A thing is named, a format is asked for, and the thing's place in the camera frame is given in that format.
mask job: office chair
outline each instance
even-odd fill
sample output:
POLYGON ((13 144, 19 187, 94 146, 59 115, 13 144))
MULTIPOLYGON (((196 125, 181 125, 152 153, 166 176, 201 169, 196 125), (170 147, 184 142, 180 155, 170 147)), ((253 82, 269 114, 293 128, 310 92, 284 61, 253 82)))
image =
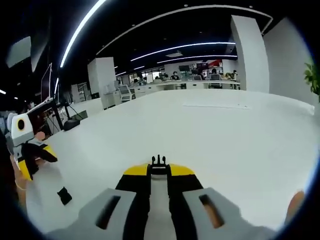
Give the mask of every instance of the office chair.
POLYGON ((132 93, 128 85, 118 86, 120 92, 121 103, 128 102, 130 100, 136 99, 136 94, 132 93))
POLYGON ((195 81, 201 81, 201 76, 200 75, 196 75, 196 76, 193 76, 193 80, 195 81))
MULTIPOLYGON (((209 80, 210 81, 221 81, 221 76, 220 74, 210 74, 209 75, 209 80)), ((210 89, 222 89, 222 85, 221 83, 211 83, 209 84, 209 88, 210 89)))

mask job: white table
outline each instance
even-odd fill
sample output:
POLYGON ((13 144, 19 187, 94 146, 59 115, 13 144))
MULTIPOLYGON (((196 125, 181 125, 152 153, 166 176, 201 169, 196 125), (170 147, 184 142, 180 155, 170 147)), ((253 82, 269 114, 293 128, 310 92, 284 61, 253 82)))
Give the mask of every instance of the white table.
POLYGON ((47 140, 58 162, 27 186, 28 215, 44 233, 64 228, 127 168, 161 154, 194 170, 251 224, 277 229, 315 166, 312 110, 286 97, 221 89, 159 91, 126 102, 47 140), (61 184, 73 197, 66 206, 56 194, 61 184))

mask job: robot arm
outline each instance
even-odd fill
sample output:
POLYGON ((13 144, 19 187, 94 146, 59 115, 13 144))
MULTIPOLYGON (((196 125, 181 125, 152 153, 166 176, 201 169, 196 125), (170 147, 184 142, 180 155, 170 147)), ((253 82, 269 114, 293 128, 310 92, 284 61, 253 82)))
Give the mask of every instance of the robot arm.
POLYGON ((33 174, 38 171, 36 158, 42 158, 50 163, 58 160, 49 145, 35 138, 27 113, 13 116, 11 137, 14 160, 23 176, 30 181, 33 180, 33 174))

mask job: ceiling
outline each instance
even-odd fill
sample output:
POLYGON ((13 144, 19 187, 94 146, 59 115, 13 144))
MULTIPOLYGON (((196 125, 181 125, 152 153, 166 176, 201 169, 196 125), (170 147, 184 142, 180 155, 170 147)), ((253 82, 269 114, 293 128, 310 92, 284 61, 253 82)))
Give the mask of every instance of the ceiling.
POLYGON ((269 17, 252 13, 247 10, 225 7, 185 10, 163 16, 129 31, 124 36, 111 43, 103 51, 103 46, 116 37, 146 20, 178 9, 204 5, 230 5, 261 11, 273 17, 269 31, 284 17, 280 7, 272 4, 255 3, 253 0, 162 0, 161 2, 143 0, 107 0, 86 23, 69 52, 65 65, 59 68, 64 51, 74 31, 81 20, 97 0, 25 0, 23 5, 15 6, 12 1, 8 13, 10 21, 5 28, 8 36, 5 48, 10 44, 31 35, 37 29, 49 26, 50 41, 45 56, 41 57, 43 70, 32 74, 30 60, 26 59, 13 69, 8 69, 5 63, 0 63, 5 71, 6 80, 0 82, 0 89, 12 94, 21 95, 21 99, 31 99, 40 90, 42 71, 45 71, 48 61, 53 62, 55 76, 67 87, 70 84, 88 81, 87 64, 96 57, 114 57, 118 66, 117 73, 131 72, 134 68, 145 66, 153 68, 161 66, 159 61, 170 59, 166 55, 179 50, 183 57, 203 55, 236 55, 237 50, 230 51, 227 45, 188 46, 175 50, 156 53, 141 59, 130 61, 139 56, 162 49, 181 45, 204 42, 229 42, 231 35, 231 15, 241 15, 256 18, 262 30, 269 17))

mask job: ceiling light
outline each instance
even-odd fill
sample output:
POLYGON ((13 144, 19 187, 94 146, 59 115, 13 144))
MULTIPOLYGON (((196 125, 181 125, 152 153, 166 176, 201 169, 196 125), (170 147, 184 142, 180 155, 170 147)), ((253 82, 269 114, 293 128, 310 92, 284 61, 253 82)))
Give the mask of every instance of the ceiling light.
POLYGON ((176 61, 176 60, 182 60, 182 59, 193 59, 193 58, 208 58, 208 57, 221 57, 221 58, 237 58, 237 55, 204 55, 204 56, 188 56, 188 57, 180 57, 176 59, 170 59, 170 60, 165 60, 165 61, 158 61, 157 64, 165 63, 165 62, 170 62, 170 61, 176 61))
POLYGON ((175 47, 170 47, 170 48, 167 48, 167 49, 163 49, 163 50, 160 50, 160 51, 155 51, 155 52, 152 52, 152 53, 149 53, 149 54, 146 54, 146 55, 143 55, 143 56, 139 56, 137 58, 134 58, 134 59, 131 59, 130 61, 135 61, 137 59, 141 59, 141 58, 144 58, 146 56, 150 56, 152 54, 157 54, 157 53, 161 53, 161 52, 164 52, 164 51, 168 51, 168 50, 172 50, 172 49, 179 49, 179 48, 184 48, 184 47, 190 47, 190 46, 199 46, 199 45, 216 45, 216 44, 226 44, 226 45, 235 45, 236 43, 235 42, 202 42, 202 43, 194 43, 194 44, 187 44, 187 45, 181 45, 181 46, 175 46, 175 47))
POLYGON ((142 69, 142 68, 144 68, 145 66, 140 66, 140 67, 137 67, 137 68, 135 68, 135 69, 133 69, 133 70, 137 70, 137 69, 142 69))
POLYGON ((54 87, 54 95, 56 95, 58 83, 59 83, 59 78, 57 77, 56 82, 55 82, 55 87, 54 87))
POLYGON ((88 20, 91 18, 91 16, 98 10, 98 8, 101 7, 101 5, 105 2, 106 0, 98 0, 96 2, 96 4, 90 9, 90 11, 85 15, 85 17, 82 19, 82 21, 80 22, 79 26, 76 28, 75 32, 73 33, 70 42, 68 43, 65 51, 64 51, 64 55, 60 64, 60 68, 63 68, 65 65, 65 61, 67 59, 67 56, 70 52, 70 49, 72 47, 72 45, 75 43, 75 40, 77 38, 77 36, 79 35, 80 31, 82 30, 82 28, 85 26, 85 24, 88 22, 88 20))
POLYGON ((119 73, 119 74, 117 74, 117 75, 115 75, 115 76, 119 76, 119 75, 122 75, 122 74, 125 74, 126 73, 126 71, 124 71, 124 72, 122 72, 122 73, 119 73))

